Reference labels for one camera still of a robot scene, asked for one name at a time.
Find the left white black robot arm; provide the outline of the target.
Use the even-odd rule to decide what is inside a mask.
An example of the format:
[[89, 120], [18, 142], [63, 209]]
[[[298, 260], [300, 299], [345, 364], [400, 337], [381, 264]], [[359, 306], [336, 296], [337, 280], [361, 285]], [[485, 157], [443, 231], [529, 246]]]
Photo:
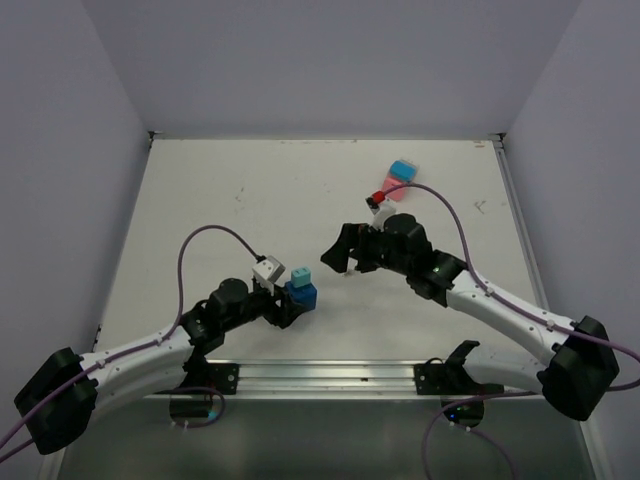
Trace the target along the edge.
[[42, 455], [77, 440], [99, 416], [147, 395], [222, 397], [206, 362], [228, 332], [263, 318], [281, 329], [315, 309], [314, 285], [287, 282], [265, 288], [226, 279], [207, 299], [147, 337], [109, 350], [49, 356], [14, 399], [32, 442]]

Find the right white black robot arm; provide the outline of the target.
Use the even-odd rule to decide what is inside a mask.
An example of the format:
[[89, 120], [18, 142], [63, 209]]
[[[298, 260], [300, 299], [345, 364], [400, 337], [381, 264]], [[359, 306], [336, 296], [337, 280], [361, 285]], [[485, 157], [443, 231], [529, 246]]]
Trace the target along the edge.
[[351, 260], [360, 273], [400, 274], [418, 296], [469, 315], [524, 348], [523, 354], [500, 355], [476, 341], [459, 345], [445, 362], [454, 391], [477, 384], [515, 387], [585, 421], [620, 372], [601, 322], [545, 312], [473, 274], [467, 262], [433, 248], [410, 214], [394, 214], [380, 226], [344, 224], [321, 261], [344, 273]]

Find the teal dual usb charger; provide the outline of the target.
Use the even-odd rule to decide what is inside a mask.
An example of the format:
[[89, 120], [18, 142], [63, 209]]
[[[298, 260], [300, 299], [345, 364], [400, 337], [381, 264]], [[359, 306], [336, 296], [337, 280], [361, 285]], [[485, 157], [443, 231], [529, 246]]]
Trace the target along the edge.
[[311, 284], [311, 270], [308, 267], [298, 267], [291, 271], [291, 286], [295, 289], [304, 288]]

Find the dark blue cube socket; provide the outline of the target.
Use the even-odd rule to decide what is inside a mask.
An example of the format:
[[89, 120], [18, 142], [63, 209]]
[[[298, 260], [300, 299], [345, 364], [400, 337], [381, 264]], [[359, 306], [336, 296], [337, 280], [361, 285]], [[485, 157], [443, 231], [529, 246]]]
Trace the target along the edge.
[[317, 289], [312, 283], [296, 287], [291, 281], [288, 281], [285, 283], [285, 288], [293, 301], [303, 305], [306, 311], [313, 311], [316, 308]]

